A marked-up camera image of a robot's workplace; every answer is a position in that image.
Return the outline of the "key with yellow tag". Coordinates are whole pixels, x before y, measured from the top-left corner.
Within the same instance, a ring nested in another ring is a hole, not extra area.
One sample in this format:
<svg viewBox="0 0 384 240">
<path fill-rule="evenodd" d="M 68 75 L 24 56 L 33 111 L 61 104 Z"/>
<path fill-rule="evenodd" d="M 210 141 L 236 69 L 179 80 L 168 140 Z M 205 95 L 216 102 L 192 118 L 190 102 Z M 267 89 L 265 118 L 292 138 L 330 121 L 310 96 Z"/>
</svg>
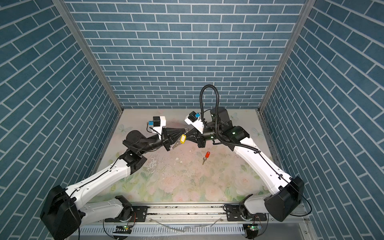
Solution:
<svg viewBox="0 0 384 240">
<path fill-rule="evenodd" d="M 187 139 L 187 136 L 185 134 L 182 134 L 180 138 L 174 143 L 174 145 L 172 146 L 172 149 L 175 149 L 179 145 L 184 144 L 186 142 L 186 139 Z"/>
</svg>

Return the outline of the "key with red tag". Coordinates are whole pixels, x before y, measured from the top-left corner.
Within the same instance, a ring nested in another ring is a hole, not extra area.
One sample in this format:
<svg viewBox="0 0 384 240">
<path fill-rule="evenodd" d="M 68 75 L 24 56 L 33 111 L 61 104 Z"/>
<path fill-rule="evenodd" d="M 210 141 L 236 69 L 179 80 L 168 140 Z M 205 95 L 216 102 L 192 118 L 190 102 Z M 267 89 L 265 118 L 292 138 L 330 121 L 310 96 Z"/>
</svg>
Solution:
<svg viewBox="0 0 384 240">
<path fill-rule="evenodd" d="M 205 156 L 203 157 L 203 163 L 202 163 L 202 165 L 205 164 L 205 162 L 206 162 L 207 159 L 209 158 L 210 154 L 211 154 L 210 152 L 206 152 Z"/>
</svg>

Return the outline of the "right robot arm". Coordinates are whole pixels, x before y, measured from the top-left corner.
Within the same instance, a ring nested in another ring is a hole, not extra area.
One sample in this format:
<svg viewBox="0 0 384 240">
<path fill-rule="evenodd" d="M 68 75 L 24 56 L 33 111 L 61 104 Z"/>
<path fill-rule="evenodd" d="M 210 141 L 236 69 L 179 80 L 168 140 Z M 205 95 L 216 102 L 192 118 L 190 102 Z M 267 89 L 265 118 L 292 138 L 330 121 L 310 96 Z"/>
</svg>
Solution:
<svg viewBox="0 0 384 240">
<path fill-rule="evenodd" d="M 258 213 L 268 213 L 279 222 L 293 214 L 304 198 L 305 184 L 300 177 L 292 178 L 261 152 L 250 135 L 240 126 L 234 126 L 225 108 L 210 111 L 212 121 L 205 123 L 201 113 L 191 112 L 185 122 L 193 126 L 187 140 L 199 148 L 207 141 L 218 140 L 241 157 L 266 184 L 270 195 L 262 198 L 248 195 L 239 203 L 240 214 L 249 219 Z"/>
</svg>

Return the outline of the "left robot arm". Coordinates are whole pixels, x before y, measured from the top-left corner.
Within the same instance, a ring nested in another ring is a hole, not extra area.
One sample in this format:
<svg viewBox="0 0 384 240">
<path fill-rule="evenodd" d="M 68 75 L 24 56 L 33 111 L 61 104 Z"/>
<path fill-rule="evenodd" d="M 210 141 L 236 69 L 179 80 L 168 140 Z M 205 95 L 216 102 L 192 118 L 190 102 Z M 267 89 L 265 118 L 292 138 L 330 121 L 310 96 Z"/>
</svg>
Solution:
<svg viewBox="0 0 384 240">
<path fill-rule="evenodd" d="M 64 240 L 77 231 L 80 226 L 101 219 L 128 220 L 132 205 L 122 196 L 112 201 L 99 204 L 88 202 L 115 182 L 137 172 L 147 161 L 145 153 L 156 151 L 161 147 L 170 150 L 187 129 L 162 128 L 161 133 L 145 137 L 134 130 L 127 134 L 123 145 L 127 150 L 103 170 L 88 178 L 62 188 L 53 187 L 47 194 L 40 219 L 55 240 Z"/>
</svg>

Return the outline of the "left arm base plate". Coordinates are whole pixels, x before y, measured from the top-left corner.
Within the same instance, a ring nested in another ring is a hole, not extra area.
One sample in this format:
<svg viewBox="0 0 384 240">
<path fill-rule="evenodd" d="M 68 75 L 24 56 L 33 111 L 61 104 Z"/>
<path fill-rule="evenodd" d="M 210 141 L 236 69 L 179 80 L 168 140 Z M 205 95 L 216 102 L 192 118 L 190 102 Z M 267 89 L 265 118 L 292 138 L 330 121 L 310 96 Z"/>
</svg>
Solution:
<svg viewBox="0 0 384 240">
<path fill-rule="evenodd" d="M 143 223 L 146 221 L 148 213 L 148 206 L 133 206 L 129 210 L 124 210 L 122 214 L 119 214 L 116 218 L 105 219 L 107 223 Z"/>
</svg>

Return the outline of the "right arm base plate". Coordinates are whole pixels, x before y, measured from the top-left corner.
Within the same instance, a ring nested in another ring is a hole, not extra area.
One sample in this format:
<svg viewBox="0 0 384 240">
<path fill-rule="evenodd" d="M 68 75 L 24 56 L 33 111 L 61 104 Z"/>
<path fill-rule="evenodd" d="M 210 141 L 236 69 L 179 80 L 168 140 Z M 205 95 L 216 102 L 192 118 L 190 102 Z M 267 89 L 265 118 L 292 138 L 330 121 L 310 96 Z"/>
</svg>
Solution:
<svg viewBox="0 0 384 240">
<path fill-rule="evenodd" d="M 223 210 L 226 213 L 227 221 L 267 221 L 267 215 L 264 213 L 249 213 L 244 206 L 224 204 Z"/>
</svg>

